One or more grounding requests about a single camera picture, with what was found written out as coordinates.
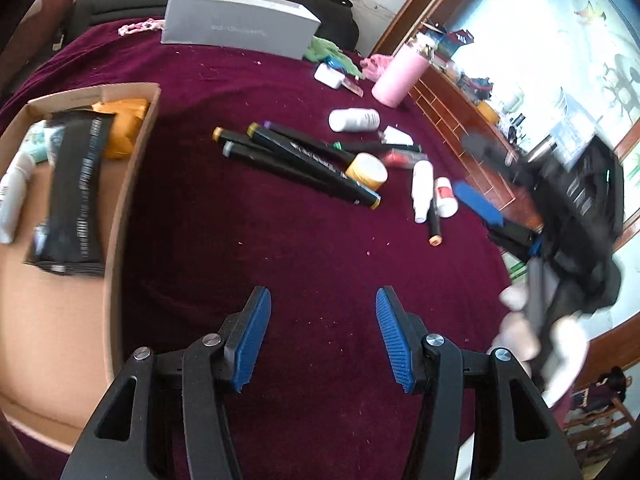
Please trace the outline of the person's right hand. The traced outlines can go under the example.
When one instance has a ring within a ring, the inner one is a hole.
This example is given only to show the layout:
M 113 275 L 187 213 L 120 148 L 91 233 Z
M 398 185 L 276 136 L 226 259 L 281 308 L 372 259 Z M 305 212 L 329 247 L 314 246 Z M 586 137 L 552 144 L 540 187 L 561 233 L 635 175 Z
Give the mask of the person's right hand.
M 497 336 L 489 347 L 505 348 L 521 364 L 529 377 L 533 377 L 532 364 L 540 355 L 541 343 L 532 324 L 524 313 L 528 300 L 528 287 L 518 283 L 503 289 L 500 301 L 509 313 L 500 323 Z M 574 315 L 563 316 L 552 325 L 551 354 L 542 367 L 541 396 L 549 408 L 562 399 L 572 388 L 585 364 L 589 337 Z

